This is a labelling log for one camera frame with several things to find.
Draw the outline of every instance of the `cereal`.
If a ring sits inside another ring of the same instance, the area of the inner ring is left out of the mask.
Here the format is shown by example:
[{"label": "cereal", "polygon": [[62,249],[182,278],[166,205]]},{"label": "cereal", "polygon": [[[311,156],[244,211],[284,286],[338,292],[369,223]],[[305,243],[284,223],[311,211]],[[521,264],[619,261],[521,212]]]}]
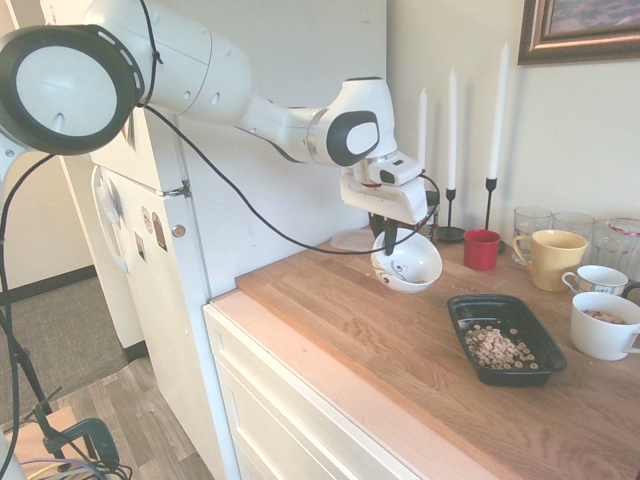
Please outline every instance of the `cereal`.
[{"label": "cereal", "polygon": [[[517,332],[515,328],[509,330],[512,335]],[[516,346],[510,338],[502,336],[500,329],[491,325],[486,328],[478,324],[473,325],[465,334],[464,341],[481,367],[486,366],[493,370],[522,369],[535,360],[525,343],[520,342]]]},{"label": "cereal", "polygon": [[600,310],[585,310],[583,313],[586,313],[596,320],[601,320],[606,323],[613,323],[614,325],[626,325],[626,322],[623,319],[611,313],[601,312]]}]

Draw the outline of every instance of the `black tray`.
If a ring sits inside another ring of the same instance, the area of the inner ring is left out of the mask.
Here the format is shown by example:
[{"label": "black tray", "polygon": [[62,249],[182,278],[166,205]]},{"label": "black tray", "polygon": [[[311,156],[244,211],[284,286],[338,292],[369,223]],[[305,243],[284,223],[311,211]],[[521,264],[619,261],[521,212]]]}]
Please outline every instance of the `black tray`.
[{"label": "black tray", "polygon": [[[448,306],[460,345],[482,383],[511,387],[544,385],[552,373],[567,367],[567,359],[556,342],[519,298],[508,295],[461,295],[451,298]],[[514,344],[525,343],[535,356],[534,362],[538,368],[532,369],[531,362],[523,362],[523,367],[517,370],[495,370],[480,365],[465,342],[466,333],[474,325],[498,328],[502,336],[511,339]],[[510,333],[511,329],[517,330],[517,333]]]}]

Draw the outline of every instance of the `gold picture frame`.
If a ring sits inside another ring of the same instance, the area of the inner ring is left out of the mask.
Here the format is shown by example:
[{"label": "gold picture frame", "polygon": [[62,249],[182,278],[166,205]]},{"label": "gold picture frame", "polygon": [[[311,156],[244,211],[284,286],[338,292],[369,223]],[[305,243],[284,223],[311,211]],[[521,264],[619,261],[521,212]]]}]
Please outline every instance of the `gold picture frame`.
[{"label": "gold picture frame", "polygon": [[638,2],[525,0],[518,65],[638,57]]}]

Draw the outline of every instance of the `yellow mug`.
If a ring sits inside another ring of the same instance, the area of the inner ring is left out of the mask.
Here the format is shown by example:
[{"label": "yellow mug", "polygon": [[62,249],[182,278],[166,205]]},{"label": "yellow mug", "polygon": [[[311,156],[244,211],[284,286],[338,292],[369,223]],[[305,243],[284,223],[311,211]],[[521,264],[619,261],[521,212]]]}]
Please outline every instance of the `yellow mug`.
[{"label": "yellow mug", "polygon": [[[531,260],[518,247],[519,241],[531,245]],[[539,230],[531,237],[520,235],[513,239],[513,249],[531,272],[533,284],[549,292],[569,288],[562,282],[562,275],[580,264],[588,244],[584,237],[563,230]]]}]

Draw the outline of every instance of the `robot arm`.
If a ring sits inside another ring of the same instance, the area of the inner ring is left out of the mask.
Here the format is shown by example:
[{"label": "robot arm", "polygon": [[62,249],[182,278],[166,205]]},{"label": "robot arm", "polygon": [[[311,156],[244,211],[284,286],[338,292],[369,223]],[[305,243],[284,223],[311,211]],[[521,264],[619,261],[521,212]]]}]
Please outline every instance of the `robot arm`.
[{"label": "robot arm", "polygon": [[283,108],[252,93],[249,61],[233,44],[148,6],[155,65],[137,0],[95,0],[87,25],[31,27],[0,41],[0,183],[22,151],[91,152],[148,102],[240,128],[289,160],[342,168],[349,205],[410,224],[426,216],[422,167],[398,151],[382,79],[345,81],[326,108]]}]

